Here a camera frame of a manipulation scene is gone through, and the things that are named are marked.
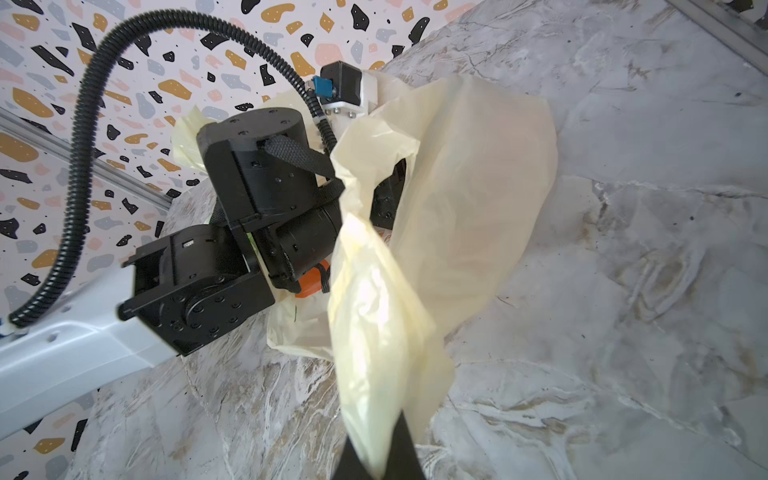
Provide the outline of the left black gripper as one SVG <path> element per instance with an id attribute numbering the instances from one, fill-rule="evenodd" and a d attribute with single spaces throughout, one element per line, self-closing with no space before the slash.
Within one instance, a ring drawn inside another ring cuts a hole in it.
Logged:
<path id="1" fill-rule="evenodd" d="M 196 137 L 227 224 L 255 248 L 277 289 L 298 294 L 300 279 L 333 251 L 344 189 L 328 155 L 309 145 L 297 110 L 251 110 L 203 126 Z"/>

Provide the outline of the yellow translucent plastic bag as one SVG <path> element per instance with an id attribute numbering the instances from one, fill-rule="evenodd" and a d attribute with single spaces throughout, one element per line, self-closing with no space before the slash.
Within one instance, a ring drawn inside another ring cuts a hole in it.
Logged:
<path id="1" fill-rule="evenodd" d="M 398 417 L 430 478 L 473 454 L 445 341 L 523 255 L 556 176 L 555 121 L 544 98 L 477 77 L 381 83 L 333 153 L 348 190 L 330 292 L 280 295 L 184 364 L 233 478 L 320 479 L 345 442 L 382 477 Z"/>

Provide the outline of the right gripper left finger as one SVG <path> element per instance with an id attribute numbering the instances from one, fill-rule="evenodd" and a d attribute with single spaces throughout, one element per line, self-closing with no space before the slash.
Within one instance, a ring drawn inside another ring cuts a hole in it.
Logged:
<path id="1" fill-rule="evenodd" d="M 359 461 L 354 446 L 349 438 L 331 477 L 332 480 L 362 480 L 363 465 Z"/>

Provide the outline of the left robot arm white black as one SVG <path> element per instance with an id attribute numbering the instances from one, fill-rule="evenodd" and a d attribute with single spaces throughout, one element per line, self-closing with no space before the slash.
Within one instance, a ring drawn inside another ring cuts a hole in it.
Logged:
<path id="1" fill-rule="evenodd" d="M 212 216 L 138 248 L 1 342 L 1 433 L 9 436 L 111 381 L 189 355 L 281 295 L 327 292 L 341 183 L 301 114 L 263 108 L 197 137 Z"/>

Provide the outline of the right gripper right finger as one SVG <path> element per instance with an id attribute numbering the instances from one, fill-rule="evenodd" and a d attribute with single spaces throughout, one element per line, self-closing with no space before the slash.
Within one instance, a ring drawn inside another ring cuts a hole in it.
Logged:
<path id="1" fill-rule="evenodd" d="M 425 480 L 407 421 L 400 414 L 392 435 L 384 480 Z"/>

